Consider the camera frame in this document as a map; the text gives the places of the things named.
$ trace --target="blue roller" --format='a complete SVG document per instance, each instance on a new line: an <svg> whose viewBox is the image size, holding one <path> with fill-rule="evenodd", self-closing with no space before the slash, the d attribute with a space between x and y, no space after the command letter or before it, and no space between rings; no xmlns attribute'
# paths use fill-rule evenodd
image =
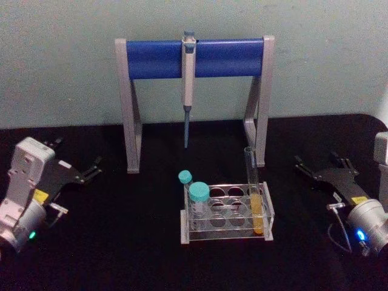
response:
<svg viewBox="0 0 388 291"><path fill-rule="evenodd" d="M181 78L181 46L181 41L128 41L130 78ZM263 49L261 38L199 40L195 76L260 76Z"/></svg>

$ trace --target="blue led light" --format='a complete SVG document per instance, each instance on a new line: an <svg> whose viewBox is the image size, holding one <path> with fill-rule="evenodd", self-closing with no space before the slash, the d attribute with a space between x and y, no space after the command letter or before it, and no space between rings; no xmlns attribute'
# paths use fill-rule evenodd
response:
<svg viewBox="0 0 388 291"><path fill-rule="evenodd" d="M358 238L361 240L361 241L364 241L365 240L365 234L360 231L360 230L357 230L357 235L358 235Z"/></svg>

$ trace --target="yellow label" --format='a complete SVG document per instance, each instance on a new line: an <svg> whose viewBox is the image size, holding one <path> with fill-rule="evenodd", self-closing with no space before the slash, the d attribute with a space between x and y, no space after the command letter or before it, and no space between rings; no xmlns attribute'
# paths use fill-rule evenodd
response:
<svg viewBox="0 0 388 291"><path fill-rule="evenodd" d="M34 191L34 199L37 200L40 204L43 204L44 201L46 201L47 197L49 197L49 194L40 191L39 189L35 189Z"/></svg>
<svg viewBox="0 0 388 291"><path fill-rule="evenodd" d="M368 198L366 198L365 196L360 196L360 197L352 197L352 200L355 204L360 204L364 201L367 201Z"/></svg>

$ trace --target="test tube with yellow liquid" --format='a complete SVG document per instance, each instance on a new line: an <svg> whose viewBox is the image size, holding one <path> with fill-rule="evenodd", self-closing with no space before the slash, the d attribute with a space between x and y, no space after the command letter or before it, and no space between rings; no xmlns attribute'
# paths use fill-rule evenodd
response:
<svg viewBox="0 0 388 291"><path fill-rule="evenodd" d="M263 200L259 190L255 149L246 147L244 149L245 163L247 167L248 187L250 196L250 208L252 210L253 231L262 235L264 233L263 224Z"/></svg>

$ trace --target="green led light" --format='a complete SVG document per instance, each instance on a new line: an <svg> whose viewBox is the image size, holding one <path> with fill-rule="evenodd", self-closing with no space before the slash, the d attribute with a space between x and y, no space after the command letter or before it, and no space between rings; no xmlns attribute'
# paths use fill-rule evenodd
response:
<svg viewBox="0 0 388 291"><path fill-rule="evenodd" d="M36 236L36 232L32 232L32 233L30 233L29 238L30 238L30 239L33 239L35 236Z"/></svg>

